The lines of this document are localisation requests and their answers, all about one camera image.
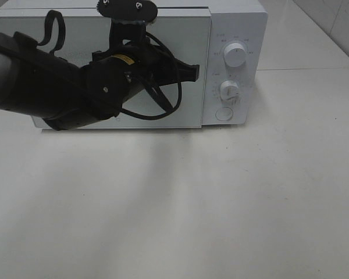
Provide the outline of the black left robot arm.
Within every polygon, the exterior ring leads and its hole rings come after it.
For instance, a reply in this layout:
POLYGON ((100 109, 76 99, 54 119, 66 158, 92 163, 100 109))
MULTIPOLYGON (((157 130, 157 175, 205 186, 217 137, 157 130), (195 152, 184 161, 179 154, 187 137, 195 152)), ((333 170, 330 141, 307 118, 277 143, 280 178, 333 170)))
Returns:
POLYGON ((56 131, 73 130, 118 117, 148 120, 124 108, 141 91, 162 109, 152 120, 178 108, 162 87, 198 80, 200 67, 176 59, 160 43, 129 42, 96 52, 78 67, 38 48, 38 42, 16 32, 0 33, 0 110, 39 117, 56 131))

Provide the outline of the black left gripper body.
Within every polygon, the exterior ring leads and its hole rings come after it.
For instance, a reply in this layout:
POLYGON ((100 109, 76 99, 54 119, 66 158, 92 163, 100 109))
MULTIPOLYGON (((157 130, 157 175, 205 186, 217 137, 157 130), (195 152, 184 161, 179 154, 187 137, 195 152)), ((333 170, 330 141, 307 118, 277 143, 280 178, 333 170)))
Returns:
POLYGON ((177 84, 179 80, 173 59, 157 45, 126 43, 95 51, 92 62, 106 62, 126 76, 141 76, 158 86, 177 84))

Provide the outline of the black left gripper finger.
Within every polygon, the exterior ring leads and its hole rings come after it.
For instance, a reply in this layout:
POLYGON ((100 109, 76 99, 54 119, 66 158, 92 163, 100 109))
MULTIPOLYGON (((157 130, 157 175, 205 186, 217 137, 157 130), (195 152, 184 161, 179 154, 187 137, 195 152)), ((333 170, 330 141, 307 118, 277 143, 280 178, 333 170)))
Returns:
POLYGON ((186 64, 183 61, 174 59, 174 82, 196 82, 199 78, 199 65, 186 64))

